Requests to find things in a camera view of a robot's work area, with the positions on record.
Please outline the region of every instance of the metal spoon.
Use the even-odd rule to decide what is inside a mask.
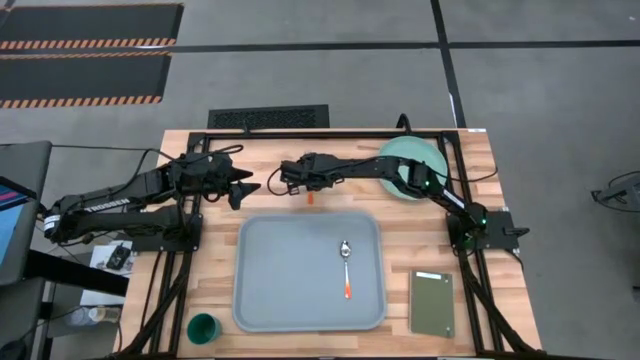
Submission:
[[[349,266],[347,259],[351,255],[351,247],[347,240],[343,240],[340,244],[340,256],[344,259],[344,297],[351,299],[351,284],[349,284]]]

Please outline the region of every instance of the plastic tray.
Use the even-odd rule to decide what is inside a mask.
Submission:
[[[352,249],[352,298],[344,261]],[[386,314],[380,231],[364,213],[265,215],[238,234],[233,319],[248,332],[368,330]]]

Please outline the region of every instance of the butcher block tabletop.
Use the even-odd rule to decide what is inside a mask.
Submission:
[[[348,129],[323,129],[346,131]],[[194,130],[165,132],[162,151],[177,157],[185,152],[189,133]],[[233,130],[202,130],[230,132]],[[295,132],[318,131],[296,129]],[[459,130],[467,175],[470,179],[489,175],[495,163],[488,134],[484,131]],[[297,196],[273,196],[266,188],[269,175],[282,160],[297,160],[307,152],[329,153],[341,158],[376,156],[388,139],[249,139],[213,140],[209,150],[242,144],[244,150],[231,155],[233,165],[253,171],[246,182],[262,187],[242,201],[233,211],[226,199],[217,203],[201,202],[204,228],[198,251],[194,252],[189,276],[186,305],[178,358],[182,357],[323,357],[323,356],[438,356],[474,355],[462,279],[457,258],[449,246],[445,211],[435,203],[402,201],[387,193],[378,180],[349,179],[332,189],[313,194],[313,203],[301,189]],[[448,149],[451,175],[456,177],[453,149]],[[160,158],[159,164],[166,160]],[[272,187],[284,191],[284,184],[274,177]],[[505,206],[499,174],[470,183],[473,200],[489,210]],[[238,230],[249,217],[260,214],[321,213],[365,211],[377,221],[381,231],[384,276],[388,302],[384,321],[370,331],[246,333],[236,326],[231,314]],[[138,333],[141,314],[157,253],[142,253],[136,260],[124,304],[121,327],[124,346]],[[162,278],[162,255],[149,302],[147,319],[155,309]],[[485,251],[487,268],[497,307],[512,327],[534,348],[540,340],[527,294],[520,264],[502,250]],[[181,262],[176,257],[173,274]],[[455,337],[413,334],[409,331],[409,274],[424,270],[453,275]],[[222,323],[222,336],[206,345],[193,345],[186,335],[189,320],[209,313]],[[485,348],[491,349],[486,313],[478,303]],[[168,349],[173,307],[167,311],[160,351]]]

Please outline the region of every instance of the concrete floor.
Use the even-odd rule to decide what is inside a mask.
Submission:
[[[18,0],[44,3],[93,2]],[[634,0],[446,0],[442,9],[450,41],[640,39]],[[437,40],[429,2],[187,0],[178,45],[372,40]],[[488,128],[507,204],[532,230],[522,258],[544,348],[637,358],[640,222],[598,207],[589,190],[640,167],[640,48],[452,54],[468,126]],[[159,146],[165,129],[204,128],[209,109],[322,103],[333,127],[391,126],[400,112],[414,127],[453,126],[437,50],[179,54],[159,105],[3,110],[0,142]],[[56,149],[44,202],[123,181],[134,167],[126,153]],[[33,246],[50,248],[41,237]],[[58,339],[52,358],[107,354],[114,333]],[[79,354],[78,342],[92,353]]]

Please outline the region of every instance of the green cup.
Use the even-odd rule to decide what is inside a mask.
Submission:
[[[189,321],[187,337],[196,345],[204,345],[217,339],[222,333],[220,320],[209,314],[198,314]]]

